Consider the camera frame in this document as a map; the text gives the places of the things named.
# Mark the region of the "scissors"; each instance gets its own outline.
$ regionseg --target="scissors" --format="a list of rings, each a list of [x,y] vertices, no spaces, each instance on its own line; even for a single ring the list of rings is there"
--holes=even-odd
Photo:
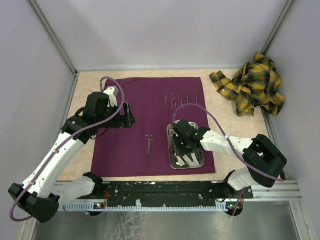
[[[148,159],[150,159],[150,145],[151,141],[153,141],[155,137],[153,135],[145,135],[144,140],[148,141]]]

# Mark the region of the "tabletop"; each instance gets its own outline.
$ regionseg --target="tabletop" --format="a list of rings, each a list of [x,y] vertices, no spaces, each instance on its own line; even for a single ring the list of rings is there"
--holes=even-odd
[[[258,134],[268,136],[267,127],[260,107],[255,108],[254,116],[249,114],[238,117],[236,103],[219,93],[209,75],[220,69],[195,70],[129,70],[129,71],[94,71],[81,72],[75,88],[68,117],[85,106],[87,97],[92,92],[99,92],[99,81],[108,76],[113,79],[125,78],[172,78],[172,77],[199,77],[201,78],[206,109],[219,121],[224,131],[235,137],[254,138]],[[227,78],[232,78],[237,69],[222,69]],[[219,132],[218,126],[208,116],[209,127]],[[91,171],[95,141],[90,140],[70,161],[59,181],[73,181],[84,173]],[[237,158],[214,152],[216,173],[198,175],[171,175],[171,176],[135,176],[135,177],[103,177],[104,181],[222,181],[232,170],[238,170],[245,165]]]

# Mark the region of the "metal tray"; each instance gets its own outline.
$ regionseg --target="metal tray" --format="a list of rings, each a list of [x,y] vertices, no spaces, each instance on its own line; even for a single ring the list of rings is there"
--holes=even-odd
[[[194,127],[195,129],[198,129],[198,125],[195,122],[189,122],[189,124]],[[168,125],[166,128],[166,133],[168,136],[168,145],[169,145],[169,155],[170,155],[170,165],[173,169],[180,170],[180,169],[197,169],[201,168],[205,164],[204,154],[202,150],[196,149],[193,151],[195,154],[195,157],[197,161],[199,162],[199,166],[189,166],[185,161],[185,164],[183,166],[180,166],[177,157],[175,154],[177,154],[176,147],[174,145],[174,140],[172,136],[170,136],[170,130],[173,129],[173,126],[171,124]]]

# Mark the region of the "gray floor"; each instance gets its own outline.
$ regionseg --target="gray floor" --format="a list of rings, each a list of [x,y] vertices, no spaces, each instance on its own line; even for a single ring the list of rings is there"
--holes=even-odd
[[[288,202],[247,202],[223,212],[106,212],[78,220],[58,212],[37,223],[33,240],[296,240]]]

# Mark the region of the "scissor handle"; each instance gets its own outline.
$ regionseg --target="scissor handle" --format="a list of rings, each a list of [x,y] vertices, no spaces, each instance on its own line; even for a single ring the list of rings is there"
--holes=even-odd
[[[155,137],[153,135],[145,135],[144,139],[146,141],[153,141],[155,139]]]

